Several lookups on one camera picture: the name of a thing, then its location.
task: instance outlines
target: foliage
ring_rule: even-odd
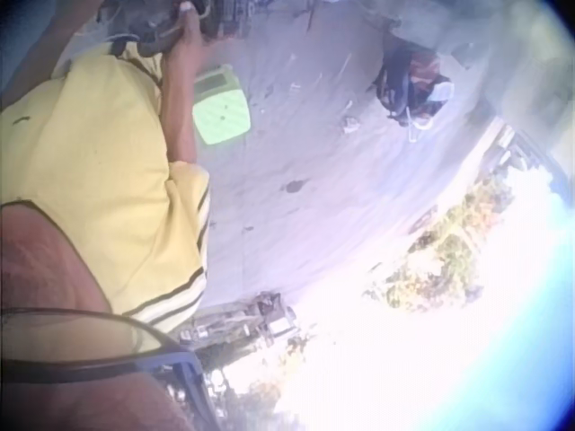
[[[499,172],[473,186],[410,247],[399,268],[371,297],[393,307],[424,312],[461,307],[481,296],[476,262],[492,227],[513,199]]]

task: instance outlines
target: hand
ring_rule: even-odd
[[[180,21],[183,34],[172,50],[164,57],[164,73],[169,80],[193,86],[196,75],[204,62],[204,44],[199,31],[199,17],[192,2],[180,4]]]
[[[104,0],[57,0],[52,23],[59,30],[77,31],[98,13]]]

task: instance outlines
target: pavement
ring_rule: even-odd
[[[212,205],[203,307],[274,290],[308,320],[345,308],[371,268],[409,247],[410,225],[445,192],[489,123],[489,115],[468,115],[482,67],[465,71],[446,58],[456,97],[432,130],[408,142],[366,91],[383,58],[381,30],[358,5],[340,2],[320,3],[306,31],[305,8],[278,1],[254,18],[246,40],[212,48],[210,63],[230,64],[242,83],[252,130],[199,149]],[[41,14],[28,46],[49,16]],[[97,36],[79,36],[68,55]],[[12,59],[3,62],[4,82],[24,42],[3,51]],[[357,130],[344,133],[346,119]]]

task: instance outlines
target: person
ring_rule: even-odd
[[[167,332],[206,287],[199,17],[181,3],[183,34],[164,56],[106,45],[54,73],[101,5],[57,0],[2,94],[2,307],[113,312]]]

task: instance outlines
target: green container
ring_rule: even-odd
[[[250,108],[232,67],[220,66],[196,79],[193,118],[206,145],[229,141],[250,130]]]

